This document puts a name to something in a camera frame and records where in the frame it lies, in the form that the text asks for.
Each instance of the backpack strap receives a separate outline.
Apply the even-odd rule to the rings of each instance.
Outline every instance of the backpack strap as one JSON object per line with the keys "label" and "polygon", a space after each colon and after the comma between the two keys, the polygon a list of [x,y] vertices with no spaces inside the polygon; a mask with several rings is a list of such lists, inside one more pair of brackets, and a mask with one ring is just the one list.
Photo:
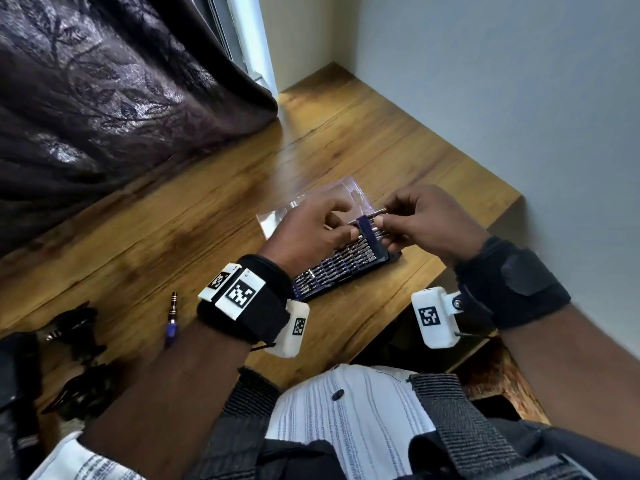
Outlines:
{"label": "backpack strap", "polygon": [[216,421],[209,444],[184,480],[255,480],[256,463],[280,390],[248,367]]}
{"label": "backpack strap", "polygon": [[569,457],[526,459],[471,404],[454,374],[414,374],[413,391],[458,473],[466,479],[592,479]]}

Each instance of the wristband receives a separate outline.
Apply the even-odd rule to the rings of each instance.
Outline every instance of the wristband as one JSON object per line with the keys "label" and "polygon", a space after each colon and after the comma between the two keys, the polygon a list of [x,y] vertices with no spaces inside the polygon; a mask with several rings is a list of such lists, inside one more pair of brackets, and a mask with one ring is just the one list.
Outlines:
{"label": "wristband", "polygon": [[495,236],[455,272],[464,309],[489,317],[499,330],[533,322],[571,302],[532,250]]}
{"label": "wristband", "polygon": [[229,263],[198,295],[198,318],[215,330],[250,344],[272,343],[289,322],[285,306],[291,279],[258,255]]}

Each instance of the wooden tabletop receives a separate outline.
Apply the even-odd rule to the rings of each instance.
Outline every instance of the wooden tabletop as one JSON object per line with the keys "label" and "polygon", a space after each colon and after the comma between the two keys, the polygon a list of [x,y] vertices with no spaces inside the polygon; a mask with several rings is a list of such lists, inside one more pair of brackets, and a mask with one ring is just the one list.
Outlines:
{"label": "wooden tabletop", "polygon": [[[311,187],[352,175],[380,203],[398,187],[438,184],[484,226],[520,197],[338,66],[279,103],[279,121],[260,133],[172,169],[155,188],[153,176],[141,179],[0,261],[0,330],[32,330],[91,300],[98,342],[108,346],[102,358],[141,367],[161,348],[172,291],[185,326],[199,291],[263,242],[256,214]],[[443,268],[407,249],[398,262],[313,300],[298,357],[261,351],[248,364],[287,387],[348,362]],[[39,405],[79,373],[62,346],[47,346],[42,361]]]}

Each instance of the striped shirt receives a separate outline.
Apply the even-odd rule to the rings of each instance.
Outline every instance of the striped shirt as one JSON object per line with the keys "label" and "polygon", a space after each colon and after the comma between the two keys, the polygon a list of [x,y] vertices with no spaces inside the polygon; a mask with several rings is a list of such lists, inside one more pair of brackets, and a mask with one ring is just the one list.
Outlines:
{"label": "striped shirt", "polygon": [[[388,367],[335,367],[280,396],[266,437],[304,444],[328,441],[349,480],[409,475],[409,441],[435,430],[406,382],[411,373]],[[77,442],[79,435],[62,440],[29,480],[143,480],[84,448]]]}

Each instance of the screwdriver bit set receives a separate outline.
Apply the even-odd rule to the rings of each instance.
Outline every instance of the screwdriver bit set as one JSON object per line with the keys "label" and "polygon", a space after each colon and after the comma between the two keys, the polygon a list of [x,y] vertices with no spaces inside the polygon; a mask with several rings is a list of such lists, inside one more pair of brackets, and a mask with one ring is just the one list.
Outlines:
{"label": "screwdriver bit set", "polygon": [[298,275],[293,282],[296,300],[309,301],[336,286],[398,259],[399,253],[389,253],[380,244],[386,233],[373,224],[373,218],[385,212],[385,209],[377,210],[349,222],[360,229],[358,240]]}

